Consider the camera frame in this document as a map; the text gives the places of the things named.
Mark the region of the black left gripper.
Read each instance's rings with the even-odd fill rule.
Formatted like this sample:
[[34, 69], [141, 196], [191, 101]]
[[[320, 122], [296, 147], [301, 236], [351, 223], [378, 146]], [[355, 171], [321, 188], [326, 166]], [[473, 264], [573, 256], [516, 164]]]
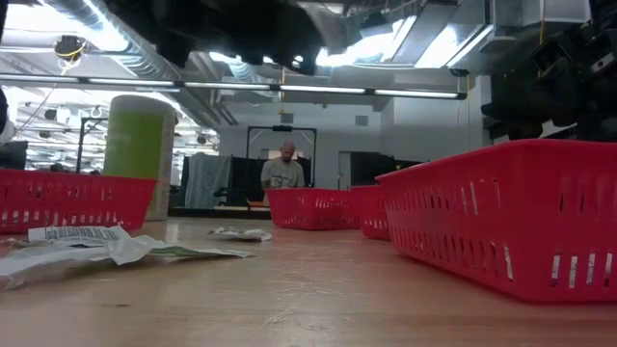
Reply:
[[305, 9], [292, 1], [208, 0], [208, 49], [245, 63], [265, 57], [303, 75], [313, 75], [324, 40]]

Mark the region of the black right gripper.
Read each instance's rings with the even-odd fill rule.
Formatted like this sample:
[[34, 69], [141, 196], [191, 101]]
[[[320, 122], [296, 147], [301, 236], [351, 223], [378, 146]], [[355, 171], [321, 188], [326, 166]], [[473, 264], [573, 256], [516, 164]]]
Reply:
[[581, 91], [568, 75], [492, 75], [491, 99], [481, 106], [481, 112], [490, 118], [484, 119], [489, 138], [567, 138], [576, 128], [578, 140], [615, 141], [615, 18], [581, 28], [575, 61], [583, 94], [582, 110]]

